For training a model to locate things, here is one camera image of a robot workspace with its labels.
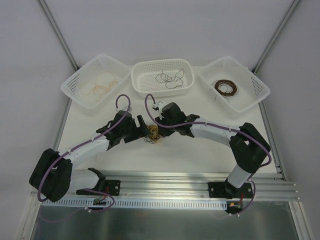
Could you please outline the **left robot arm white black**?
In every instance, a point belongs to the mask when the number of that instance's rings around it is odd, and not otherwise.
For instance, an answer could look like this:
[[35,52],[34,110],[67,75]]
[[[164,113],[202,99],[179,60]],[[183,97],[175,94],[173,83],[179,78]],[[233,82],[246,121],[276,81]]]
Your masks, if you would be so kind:
[[119,193],[111,189],[111,181],[97,169],[90,167],[76,173],[74,170],[97,154],[109,151],[121,141],[129,143],[148,135],[149,131],[141,115],[133,118],[130,112],[120,110],[107,125],[96,130],[86,144],[55,151],[46,149],[35,166],[29,184],[45,199],[60,200],[67,192],[78,195]]

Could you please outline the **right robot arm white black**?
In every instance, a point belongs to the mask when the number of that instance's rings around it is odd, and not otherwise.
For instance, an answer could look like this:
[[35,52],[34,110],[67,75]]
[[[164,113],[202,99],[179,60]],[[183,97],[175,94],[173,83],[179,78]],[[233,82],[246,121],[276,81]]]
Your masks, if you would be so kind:
[[238,196],[248,178],[258,171],[265,158],[271,157],[270,145],[251,123],[239,127],[219,125],[196,114],[185,115],[174,102],[159,101],[152,108],[159,112],[155,121],[162,137],[177,132],[182,136],[211,140],[231,149],[236,165],[226,180],[213,189],[219,198]]

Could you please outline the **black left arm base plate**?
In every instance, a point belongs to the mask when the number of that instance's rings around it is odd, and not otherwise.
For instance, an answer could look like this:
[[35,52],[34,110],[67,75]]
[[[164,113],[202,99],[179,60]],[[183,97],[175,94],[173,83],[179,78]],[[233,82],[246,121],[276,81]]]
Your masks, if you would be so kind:
[[77,195],[100,195],[101,193],[107,193],[111,196],[119,196],[121,189],[121,181],[120,180],[99,180],[95,187],[91,188],[92,191],[88,191],[85,189],[79,189],[76,191]]

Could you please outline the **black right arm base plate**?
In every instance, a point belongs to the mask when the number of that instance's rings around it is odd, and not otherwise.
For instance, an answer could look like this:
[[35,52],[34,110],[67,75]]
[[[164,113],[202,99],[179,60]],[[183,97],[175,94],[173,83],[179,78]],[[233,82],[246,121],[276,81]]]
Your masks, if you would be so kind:
[[245,182],[240,188],[236,188],[226,181],[208,182],[207,185],[210,198],[251,199],[253,197],[252,185],[249,182]]

